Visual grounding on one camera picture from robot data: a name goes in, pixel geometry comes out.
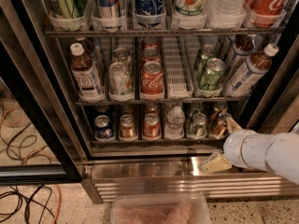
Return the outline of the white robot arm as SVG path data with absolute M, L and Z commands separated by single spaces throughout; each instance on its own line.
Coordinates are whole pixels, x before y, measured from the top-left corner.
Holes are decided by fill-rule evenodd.
M 242 129 L 228 118 L 229 136 L 223 152 L 215 151 L 199 165 L 205 173 L 238 167 L 256 169 L 281 176 L 299 184 L 299 135 L 296 133 L 264 134 Z

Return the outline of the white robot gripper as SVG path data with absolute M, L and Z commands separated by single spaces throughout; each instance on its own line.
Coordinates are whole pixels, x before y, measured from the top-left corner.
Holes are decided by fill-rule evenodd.
M 265 154 L 272 135 L 244 130 L 232 117 L 228 117 L 226 121 L 230 135 L 223 145 L 224 156 L 219 151 L 213 152 L 199 165 L 200 170 L 216 173 L 230 170 L 233 165 L 266 171 Z

